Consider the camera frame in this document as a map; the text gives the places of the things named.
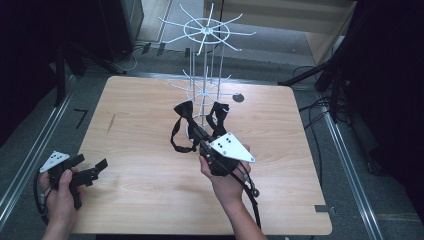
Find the black equipment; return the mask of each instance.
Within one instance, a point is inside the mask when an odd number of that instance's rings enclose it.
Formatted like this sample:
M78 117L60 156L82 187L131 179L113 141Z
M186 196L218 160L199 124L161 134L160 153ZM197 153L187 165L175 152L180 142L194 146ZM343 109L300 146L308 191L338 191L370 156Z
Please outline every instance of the black equipment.
M83 162L84 159L84 155L80 154L72 159L68 159L65 160L61 163L59 163L58 165L50 168L48 170L49 173L49 182L50 182L50 191L52 189L54 190L58 190L59 189L59 180L60 177L62 176L63 172L66 171L67 169L71 170L72 167L77 166L78 164L80 164L81 162ZM81 203L81 199L79 197L78 191L77 191L77 187L85 185L85 186L91 186L93 185L93 181L97 180L99 178L99 173L101 171L103 171L106 167L108 166L107 164L107 160L106 158L103 159L102 161L100 161L99 163L97 163L94 168L90 168L87 170L83 170L83 171L79 171L79 172L75 172L72 175L72 181L69 184L69 191L72 194L72 197L74 199L74 207L75 209L79 209L82 206ZM37 169L37 172L35 174L34 177L34 198L35 198L35 203L37 205L38 211L41 214L41 218L43 219L43 221L46 223L48 223L48 218L46 216L47 214L47 207L45 206L46 202L47 202L47 198L48 198L48 194L47 196L44 197L44 203L40 203L40 199L39 199L39 195L38 195L38 177L39 177L39 170Z
M227 116L229 111L228 104L221 104L218 102L214 102L214 105L211 109L209 115L206 116L206 120L209 123L209 126L214 130L212 136L208 135L208 133L203 130L197 123L194 121L193 114L193 102L186 101L174 108L174 111L180 116L178 121L175 123L175 126L172 130L171 136L171 144L174 147L175 151L181 153L195 152L196 147L199 145L200 155L203 156L208 162L209 169L211 170L211 174L215 176L227 176L231 175L238 183L243 186L244 191L249 197L250 202L252 203L253 212L256 218L256 224L259 228L261 228L261 220L259 216L258 210L258 202L255 200L256 197L259 196L259 190L256 189L255 184L248 171L244 168L243 164L240 164L239 160L232 159L221 155L221 153L217 152L213 148L210 147L210 144L214 142L218 137L222 137L227 133L224 128L224 119ZM215 113L217 118L217 124L215 124L212 115ZM192 147L181 147L177 146L174 142L174 136L178 133L181 125L181 118L185 118L189 124L188 126L188 135L189 138L193 140ZM244 180L240 179L235 173L234 170L238 169L240 172L244 174Z

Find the black object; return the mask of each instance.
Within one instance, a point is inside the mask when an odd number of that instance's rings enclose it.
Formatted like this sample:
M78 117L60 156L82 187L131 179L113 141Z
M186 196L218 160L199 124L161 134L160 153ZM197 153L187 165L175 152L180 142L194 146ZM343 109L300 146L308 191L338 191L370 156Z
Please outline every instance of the black object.
M209 136L205 130L197 126L193 129L194 136L196 141L199 144L200 155L203 156L209 164L209 169L211 170L212 175L215 176L227 176L236 169L240 161L235 159L229 159L222 156L214 149L210 148L206 142L213 142L216 138Z
M193 119L193 102L185 101L183 103L180 103L174 108L174 111L180 116L180 118L175 123L175 126L172 129L172 134L171 134L172 146L177 152L181 152L181 153L187 153L191 151L195 152L197 145L199 145L199 141L198 139L195 138L195 135L193 133L193 129L195 127L198 127L197 123ZM227 133L227 131L224 128L224 120L225 120L225 117L227 116L228 111L229 111L228 104L214 102L210 114L206 115L206 121L208 122L209 126L214 130L212 135L213 137L222 136ZM213 120L214 113L218 121L217 124L215 124ZM193 139L193 146L191 146L190 148L177 146L177 144L175 144L174 142L174 136L180 130L181 118L185 118L188 122L188 131L187 131L188 137L189 139Z
M140 0L66 0L62 4L67 40L108 61L132 52L144 19Z
M55 41L42 5L0 1L0 147L55 86Z
M342 75L340 74L339 69L341 62L343 61L343 58L346 57L348 50L352 49L352 47L355 45L355 42L358 41L358 39L361 37L359 33L363 28L364 23L368 20L373 10L377 8L379 4L381 4L380 1L376 1L367 7L362 7L361 2L363 1L358 1L344 40L329 60L300 74L299 76L284 82L278 82L278 85L280 86L292 86L293 84L301 82L302 80L314 76L319 72L323 72L318 78L318 81L315 83L315 89L323 92L331 85L331 83L334 83L335 86L332 92L332 98L330 100L329 107L330 115L334 122L337 122L336 106L337 99L340 94L340 81L342 81Z
M65 160L60 164L48 170L50 176L50 185L52 189L59 189L59 180L63 172L67 169L77 166L84 161L84 155L80 154L71 160ZM99 178L99 173L107 167L106 159L103 159L94 168L87 169L81 172L76 172L72 175L72 181L69 184L69 190L74 198L74 206L79 209L82 206L81 199L79 198L77 187L81 185L91 186L93 181Z
M59 189L59 180L62 176L63 172L67 169L72 169L72 167L77 166L81 162L83 162L84 155L80 154L72 159L65 160L58 165L52 167L48 170L49 177L50 177L50 186L51 189L58 190ZM99 173L103 171L108 166L106 158L97 163L94 168L90 168L87 170L75 172L72 175L72 181L69 184L69 191L72 194L72 197L74 199L74 207L75 209L79 209L82 206L81 199L79 198L79 194L77 191L78 186L86 185L91 186L93 185L93 181L97 180L99 178ZM44 223L48 224L48 218L47 218L47 207L44 204L40 203L40 199L38 196L38 177L39 177L40 171L37 169L36 174L34 176L34 182L33 182L33 190L34 190L34 199L35 204L37 206L37 209L39 213L41 214L41 218L44 221ZM48 194L44 198L44 202L47 201Z
M361 11L371 5L359 4ZM384 1L340 68L370 171L399 181L424 223L423 12L422 1Z

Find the metal stand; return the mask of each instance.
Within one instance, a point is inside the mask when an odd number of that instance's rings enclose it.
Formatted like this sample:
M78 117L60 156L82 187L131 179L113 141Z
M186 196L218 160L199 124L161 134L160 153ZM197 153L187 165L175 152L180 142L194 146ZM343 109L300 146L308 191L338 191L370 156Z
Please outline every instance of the metal stand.
M231 35L243 35L250 36L255 34L253 33L239 33L232 32L228 28L227 24L236 21L241 18L240 16L229 20L227 22L220 22L215 19L212 19L214 4L212 3L211 11L208 18L194 18L190 15L180 4L181 10L190 17L190 21L187 23L179 24L174 22L166 21L162 18L159 18L162 22L178 27L183 28L183 35L177 37L170 41L164 41L163 43L172 43L177 40L188 38L191 40L190 44L190 71L187 74L183 70L184 75L188 78L189 84L186 86L179 86L172 82L169 84L172 87L179 88L184 90L187 95L187 99L193 101L195 105L199 106L198 114L193 116L193 119L201 119L201 123L198 123L203 129L207 126L205 121L205 107L210 107L214 102L217 102L221 99L223 95L241 95L240 93L222 93L221 83L228 80L230 76L225 79L222 79L222 65L224 61L224 51L225 46L231 48L234 51L241 51L241 49L235 48L227 42L227 39ZM219 63L219 73L218 77L214 77L214 59L215 59L215 49L217 47L221 48L221 58ZM203 53L204 63L203 63L203 76L196 76L196 58Z

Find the person's right hand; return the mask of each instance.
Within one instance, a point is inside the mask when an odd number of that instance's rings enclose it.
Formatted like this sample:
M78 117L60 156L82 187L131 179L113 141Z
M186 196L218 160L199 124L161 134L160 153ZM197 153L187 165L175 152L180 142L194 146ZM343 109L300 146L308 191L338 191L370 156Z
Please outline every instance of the person's right hand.
M243 186L231 175L225 177L212 175L207 160L202 156L199 157L199 160L201 172L211 180L215 196L221 205L223 207L229 207L234 204L242 203ZM238 169L236 168L234 170L234 174L242 181L245 181L243 176L244 169L246 168L249 173L251 168L249 163L245 161L240 161L240 164L243 164L244 168L240 165L237 166Z
M49 224L47 225L43 239L67 239L71 229L77 221L77 210L74 207L74 199L69 191L72 181L72 173L78 168L72 168L63 172L59 180L59 190L51 189L48 172L40 178L41 186L45 189L47 208L49 210ZM81 187L78 187L80 197L83 195Z

